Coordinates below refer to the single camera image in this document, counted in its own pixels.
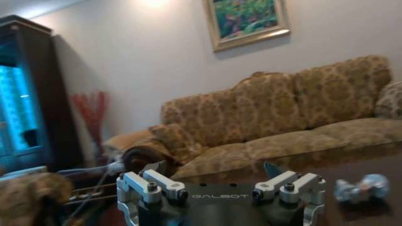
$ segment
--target red decorative branches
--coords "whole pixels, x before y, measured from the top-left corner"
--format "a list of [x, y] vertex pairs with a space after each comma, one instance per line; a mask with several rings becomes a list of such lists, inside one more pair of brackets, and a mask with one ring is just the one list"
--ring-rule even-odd
[[95, 156], [101, 157], [105, 154], [102, 147], [102, 121], [106, 117], [106, 111], [110, 104], [109, 95], [103, 91], [91, 93], [90, 95], [75, 94], [73, 95], [71, 100], [86, 121], [90, 135], [98, 147]]

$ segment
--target wooden cabinet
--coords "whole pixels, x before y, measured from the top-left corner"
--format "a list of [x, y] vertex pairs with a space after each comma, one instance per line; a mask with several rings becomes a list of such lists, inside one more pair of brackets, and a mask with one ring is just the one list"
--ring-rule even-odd
[[59, 170], [82, 163], [52, 30], [0, 18], [0, 166]]

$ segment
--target picture frame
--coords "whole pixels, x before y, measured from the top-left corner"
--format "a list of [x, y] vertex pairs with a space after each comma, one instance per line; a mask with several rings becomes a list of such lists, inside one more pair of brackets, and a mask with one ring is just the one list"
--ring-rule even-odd
[[290, 34], [285, 0], [203, 0], [214, 51]]

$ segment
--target black screw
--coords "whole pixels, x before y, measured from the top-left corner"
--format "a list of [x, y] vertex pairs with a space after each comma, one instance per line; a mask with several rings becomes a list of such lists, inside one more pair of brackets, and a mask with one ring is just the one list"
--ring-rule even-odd
[[147, 188], [149, 188], [149, 192], [154, 192], [154, 191], [157, 191], [158, 186], [154, 182], [151, 182], [151, 183], [149, 183]]
[[296, 185], [294, 183], [288, 183], [285, 185], [285, 189], [289, 191], [289, 192], [293, 192], [296, 190]]
[[265, 194], [262, 191], [259, 191], [259, 190], [253, 191], [254, 200], [257, 200], [257, 201], [261, 200], [263, 198], [263, 196], [265, 196]]
[[179, 191], [179, 201], [183, 202], [189, 198], [189, 192], [186, 190]]

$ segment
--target ceiling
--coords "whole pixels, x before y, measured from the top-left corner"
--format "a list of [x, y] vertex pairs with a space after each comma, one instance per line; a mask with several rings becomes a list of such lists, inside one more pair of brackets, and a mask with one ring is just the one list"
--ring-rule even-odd
[[16, 14], [32, 19], [85, 0], [0, 0], [0, 17]]

